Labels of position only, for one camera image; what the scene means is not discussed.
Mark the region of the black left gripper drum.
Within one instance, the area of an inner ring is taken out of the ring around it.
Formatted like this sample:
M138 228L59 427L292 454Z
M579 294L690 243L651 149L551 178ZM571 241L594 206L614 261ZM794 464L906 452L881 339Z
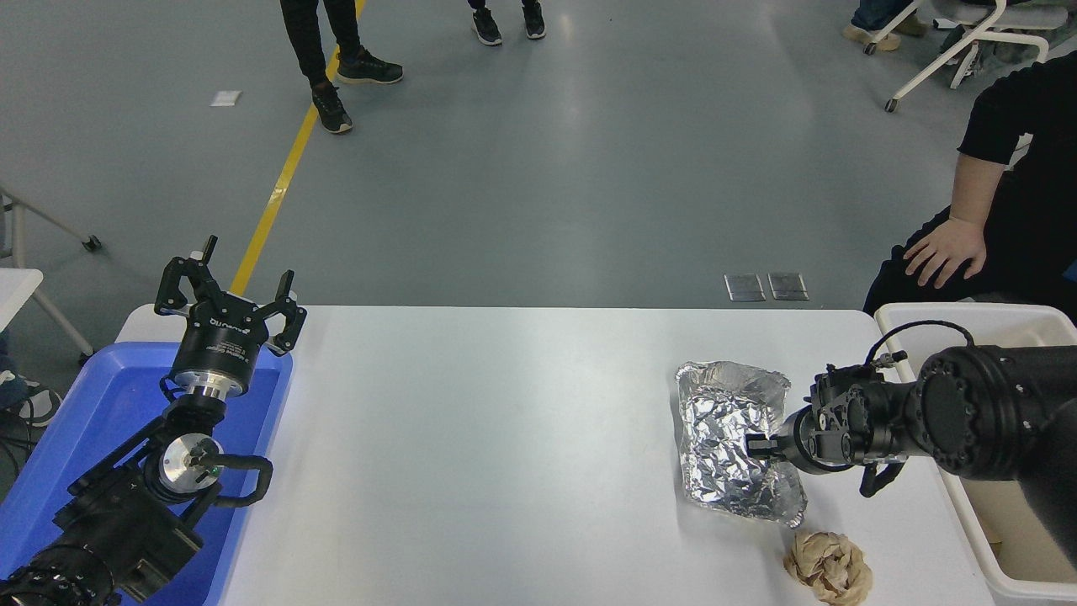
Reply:
M250 386L258 350L267 340L257 304L223 296L220 311L211 299L188 307L186 329L172 362L172 382L193 392L215 389L218 396L242 396Z

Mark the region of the person's hand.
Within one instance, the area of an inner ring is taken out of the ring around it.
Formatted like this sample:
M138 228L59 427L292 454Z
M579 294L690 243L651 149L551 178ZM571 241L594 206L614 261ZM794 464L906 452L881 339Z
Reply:
M919 286L942 288L953 279L971 279L987 264L985 224L945 219L904 254L905 274Z

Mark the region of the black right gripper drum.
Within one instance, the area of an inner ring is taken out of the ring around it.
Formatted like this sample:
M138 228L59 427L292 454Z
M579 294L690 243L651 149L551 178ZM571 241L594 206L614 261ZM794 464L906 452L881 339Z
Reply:
M777 431L777 459L788 461L811 475L850 470L864 465L867 478L885 478L886 468L864 461L869 419L850 411L847 392L883 379L871 365L837 368L828 365L816 375L805 409L786 418Z

